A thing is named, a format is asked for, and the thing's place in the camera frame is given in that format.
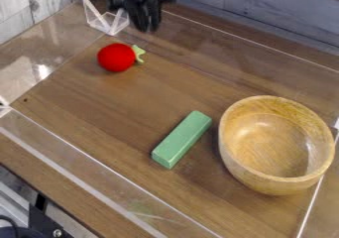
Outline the red plush toy green leaf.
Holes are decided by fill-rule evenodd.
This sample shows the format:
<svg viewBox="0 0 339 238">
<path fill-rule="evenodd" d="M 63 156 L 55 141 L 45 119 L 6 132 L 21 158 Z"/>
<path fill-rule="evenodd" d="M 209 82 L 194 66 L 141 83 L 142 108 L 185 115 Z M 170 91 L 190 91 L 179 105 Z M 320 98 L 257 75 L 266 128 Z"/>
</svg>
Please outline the red plush toy green leaf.
<svg viewBox="0 0 339 238">
<path fill-rule="evenodd" d="M 107 71 L 123 72 L 137 63 L 145 63 L 142 59 L 145 54 L 146 50 L 138 45 L 114 43 L 99 50 L 97 60 Z"/>
</svg>

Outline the green rectangular block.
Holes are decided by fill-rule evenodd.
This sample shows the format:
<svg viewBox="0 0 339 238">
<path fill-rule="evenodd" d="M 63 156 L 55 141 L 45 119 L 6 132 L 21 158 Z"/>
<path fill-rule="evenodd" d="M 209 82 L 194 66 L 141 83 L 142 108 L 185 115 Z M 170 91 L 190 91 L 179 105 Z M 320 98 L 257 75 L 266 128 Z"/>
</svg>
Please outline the green rectangular block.
<svg viewBox="0 0 339 238">
<path fill-rule="evenodd" d="M 153 160 L 171 170 L 213 125 L 213 118 L 193 111 L 151 152 Z"/>
</svg>

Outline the wooden bowl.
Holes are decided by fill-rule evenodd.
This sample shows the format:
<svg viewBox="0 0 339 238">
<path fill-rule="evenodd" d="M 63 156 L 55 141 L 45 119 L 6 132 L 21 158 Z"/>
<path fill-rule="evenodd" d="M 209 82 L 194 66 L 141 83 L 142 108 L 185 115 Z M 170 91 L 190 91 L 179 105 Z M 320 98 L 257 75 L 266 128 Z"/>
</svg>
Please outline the wooden bowl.
<svg viewBox="0 0 339 238">
<path fill-rule="evenodd" d="M 253 190 L 289 195 L 313 187 L 336 159 L 334 136 L 300 102 L 261 95 L 236 102 L 220 123 L 225 165 Z"/>
</svg>

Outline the clear acrylic corner bracket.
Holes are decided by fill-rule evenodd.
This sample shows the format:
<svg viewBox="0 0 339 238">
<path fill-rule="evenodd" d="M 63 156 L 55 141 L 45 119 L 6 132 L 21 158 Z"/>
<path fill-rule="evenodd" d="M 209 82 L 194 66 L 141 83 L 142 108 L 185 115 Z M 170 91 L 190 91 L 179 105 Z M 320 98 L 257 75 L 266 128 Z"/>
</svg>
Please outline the clear acrylic corner bracket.
<svg viewBox="0 0 339 238">
<path fill-rule="evenodd" d="M 115 36 L 130 25 L 129 14 L 123 9 L 117 13 L 99 13 L 90 0 L 83 0 L 85 15 L 89 25 L 97 30 L 105 32 L 110 36 Z"/>
</svg>

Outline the clear acrylic enclosure wall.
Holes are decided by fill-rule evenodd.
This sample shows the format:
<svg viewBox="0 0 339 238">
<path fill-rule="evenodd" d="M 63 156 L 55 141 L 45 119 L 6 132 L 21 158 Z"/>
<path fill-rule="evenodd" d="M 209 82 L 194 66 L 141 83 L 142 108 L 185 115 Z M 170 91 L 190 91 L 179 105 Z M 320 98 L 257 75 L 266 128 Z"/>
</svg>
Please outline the clear acrylic enclosure wall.
<svg viewBox="0 0 339 238">
<path fill-rule="evenodd" d="M 0 45 L 0 166 L 101 238 L 339 238 L 339 142 L 312 189 L 244 186 L 209 132 L 173 169 L 151 152 L 193 111 L 221 117 L 257 95 L 290 98 L 339 121 L 339 52 L 326 53 L 182 6 L 155 34 L 125 30 L 145 62 L 97 62 L 111 37 L 73 4 Z"/>
</svg>

